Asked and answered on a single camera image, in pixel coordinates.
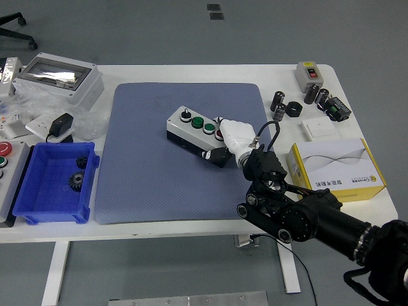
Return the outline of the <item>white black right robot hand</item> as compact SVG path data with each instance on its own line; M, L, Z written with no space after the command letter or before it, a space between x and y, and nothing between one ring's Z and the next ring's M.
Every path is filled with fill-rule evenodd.
M235 156L239 168L243 168L254 149L259 148L259 137L252 125L235 120L216 118L225 143L225 148L203 151L201 157L210 162L226 161L226 157Z

